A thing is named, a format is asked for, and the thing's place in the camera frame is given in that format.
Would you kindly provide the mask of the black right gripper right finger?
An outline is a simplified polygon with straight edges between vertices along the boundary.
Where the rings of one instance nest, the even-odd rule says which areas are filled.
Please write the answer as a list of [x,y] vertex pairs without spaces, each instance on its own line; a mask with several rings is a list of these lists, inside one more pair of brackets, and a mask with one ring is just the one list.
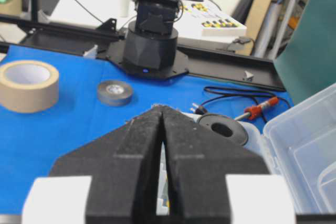
[[182,223],[230,223],[226,175],[268,175],[263,158],[171,107],[161,112],[170,213]]

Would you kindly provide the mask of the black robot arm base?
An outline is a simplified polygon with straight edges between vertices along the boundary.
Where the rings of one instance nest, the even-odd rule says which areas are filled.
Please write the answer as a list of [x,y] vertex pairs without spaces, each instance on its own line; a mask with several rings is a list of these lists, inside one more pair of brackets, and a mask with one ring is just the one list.
[[136,0],[129,23],[123,67],[137,75],[166,79],[186,73],[187,56],[177,50],[174,23],[183,15],[181,0]]

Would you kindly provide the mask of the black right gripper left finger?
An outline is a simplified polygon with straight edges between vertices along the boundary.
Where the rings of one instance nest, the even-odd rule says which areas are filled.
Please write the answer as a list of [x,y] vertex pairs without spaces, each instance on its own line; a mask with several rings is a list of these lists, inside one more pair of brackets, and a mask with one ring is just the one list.
[[56,159],[50,177],[92,177],[86,223],[146,223],[156,215],[161,123],[155,106]]

